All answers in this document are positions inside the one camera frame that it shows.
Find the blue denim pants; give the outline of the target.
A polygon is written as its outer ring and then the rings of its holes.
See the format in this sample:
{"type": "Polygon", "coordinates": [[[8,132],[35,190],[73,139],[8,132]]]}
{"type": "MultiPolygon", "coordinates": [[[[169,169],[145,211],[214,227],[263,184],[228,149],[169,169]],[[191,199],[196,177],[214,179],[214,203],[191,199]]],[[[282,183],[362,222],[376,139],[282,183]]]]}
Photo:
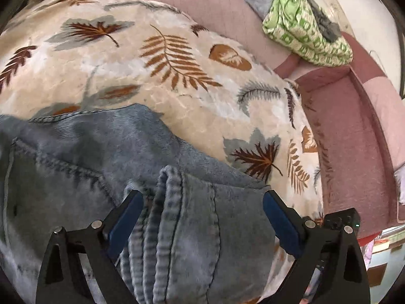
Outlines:
{"type": "Polygon", "coordinates": [[[274,257],[266,190],[140,104],[4,115],[1,269],[33,303],[51,233],[102,220],[138,191],[141,212],[115,260],[130,293],[140,303],[245,303],[261,297],[274,257]]]}

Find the dark grey small cloth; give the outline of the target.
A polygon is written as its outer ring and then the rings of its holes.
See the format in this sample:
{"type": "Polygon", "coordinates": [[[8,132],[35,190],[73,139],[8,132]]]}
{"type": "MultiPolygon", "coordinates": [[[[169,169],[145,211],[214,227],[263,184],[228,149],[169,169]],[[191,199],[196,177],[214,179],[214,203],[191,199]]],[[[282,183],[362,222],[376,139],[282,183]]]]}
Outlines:
{"type": "Polygon", "coordinates": [[[323,38],[329,43],[334,43],[341,37],[338,23],[331,21],[315,0],[307,0],[307,2],[311,7],[318,29],[323,38]]]}

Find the green patterned cloth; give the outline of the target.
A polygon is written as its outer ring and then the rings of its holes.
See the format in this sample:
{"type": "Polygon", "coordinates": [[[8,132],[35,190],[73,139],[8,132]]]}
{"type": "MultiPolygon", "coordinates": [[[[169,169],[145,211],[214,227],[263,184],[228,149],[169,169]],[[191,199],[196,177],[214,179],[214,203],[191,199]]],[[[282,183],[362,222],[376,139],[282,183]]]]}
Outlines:
{"type": "Polygon", "coordinates": [[[270,39],[313,65],[338,67],[353,60],[342,35],[334,43],[323,38],[307,0],[273,0],[262,28],[270,39]]]}

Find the cream leaf-print blanket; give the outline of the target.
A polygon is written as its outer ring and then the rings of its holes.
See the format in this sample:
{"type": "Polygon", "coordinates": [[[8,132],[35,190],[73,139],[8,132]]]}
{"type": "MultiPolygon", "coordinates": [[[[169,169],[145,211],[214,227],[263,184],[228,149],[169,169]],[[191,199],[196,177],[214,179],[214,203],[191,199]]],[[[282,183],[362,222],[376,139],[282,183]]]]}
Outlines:
{"type": "Polygon", "coordinates": [[[294,261],[272,189],[323,211],[292,83],[147,0],[29,0],[1,33],[1,269],[34,303],[54,229],[144,197],[113,272],[140,303],[255,303],[294,261]]]}

